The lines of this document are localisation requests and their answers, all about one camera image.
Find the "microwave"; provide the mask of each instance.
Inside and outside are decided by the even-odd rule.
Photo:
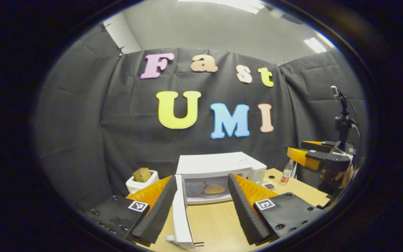
[[[172,202],[174,236],[166,241],[187,250],[196,250],[203,242],[195,242],[192,236],[186,206],[231,200],[228,190],[228,174],[237,174],[261,184],[267,166],[242,152],[208,155],[182,155],[176,170],[177,191]],[[206,191],[216,185],[223,190]]]

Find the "pink letter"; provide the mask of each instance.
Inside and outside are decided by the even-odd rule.
[[[271,105],[262,103],[262,104],[259,104],[257,107],[261,110],[261,115],[262,115],[261,131],[264,133],[272,132],[273,126],[271,125],[271,116],[270,116]]]
[[[167,59],[174,59],[175,55],[173,53],[160,53],[160,54],[149,54],[146,56],[147,64],[144,73],[141,75],[141,79],[158,78],[161,74],[157,71],[158,67],[160,70],[166,69],[168,65]]]

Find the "table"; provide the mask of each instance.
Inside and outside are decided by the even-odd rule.
[[[279,195],[292,192],[313,206],[324,206],[329,201],[326,197],[326,193],[292,177],[285,186],[279,185],[278,181],[281,177],[282,172],[272,168],[266,171],[264,178],[276,185],[273,191]],[[187,212],[195,242],[205,243],[205,247],[198,247],[198,251],[200,252],[246,252],[268,244],[265,243],[259,246],[248,244],[245,234],[243,234],[242,228],[240,227],[240,222],[232,201],[188,205]],[[164,238],[166,236],[173,235],[174,228],[171,207],[166,223],[158,236],[156,244],[152,244],[150,247],[138,245],[156,252],[187,252],[188,250],[173,246],[165,241]]]

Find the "cable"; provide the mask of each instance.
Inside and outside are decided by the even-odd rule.
[[[346,96],[343,96],[343,98],[346,99],[346,100],[349,102],[349,104],[350,104],[351,107],[352,107],[352,110],[354,110],[355,120],[357,121],[357,125],[358,125],[358,124],[359,124],[359,119],[358,119],[358,117],[357,117],[357,112],[355,111],[354,105],[352,105],[352,102],[351,102],[350,99],[348,99]]]

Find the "water bottle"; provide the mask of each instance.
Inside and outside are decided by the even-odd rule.
[[[288,179],[290,178],[291,173],[293,172],[293,167],[294,167],[293,159],[290,159],[290,161],[288,162],[286,167],[284,167],[283,176],[281,178],[280,185],[284,186],[287,184]]]

